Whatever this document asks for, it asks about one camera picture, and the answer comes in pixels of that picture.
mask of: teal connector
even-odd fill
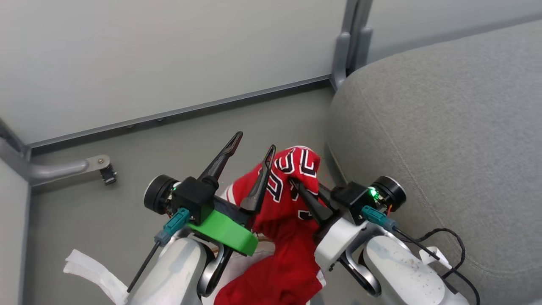
[[[166,222],[164,229],[158,232],[154,237],[154,242],[160,242],[160,246],[165,246],[175,234],[182,229],[190,220],[190,212],[185,208],[180,208],[171,219]]]
[[[397,222],[395,220],[388,218],[386,214],[370,206],[364,206],[362,208],[362,216],[363,218],[365,218],[365,220],[373,224],[379,225],[389,232],[392,232],[393,227],[397,226]]]

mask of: green led light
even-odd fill
[[[375,201],[378,201],[378,197],[380,197],[380,194],[378,194],[378,191],[374,187],[369,187],[369,193]]]

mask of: gray cushion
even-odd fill
[[[393,217],[414,237],[457,232],[482,304],[542,298],[541,42],[537,21],[397,54],[353,73],[331,106],[344,176],[399,181],[408,199]],[[459,261],[451,235],[426,244]]]

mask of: green 3d-printed part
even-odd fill
[[[188,226],[194,231],[249,256],[254,254],[256,246],[258,246],[258,239],[252,232],[228,216],[214,210],[201,225],[196,226],[188,223]]]

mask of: baseboard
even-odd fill
[[[329,87],[331,85],[329,79],[330,75],[324,75],[321,77],[293,82],[291,84],[242,94],[240,96],[211,101],[200,105],[75,132],[73,134],[28,144],[27,147],[32,150],[33,156],[46,154],[68,147],[99,141],[114,136],[130,134],[132,132],[163,126],[164,124],[171,124],[189,118],[208,115],[218,111],[260,103],[266,100],[299,92],[310,91],[317,88]]]

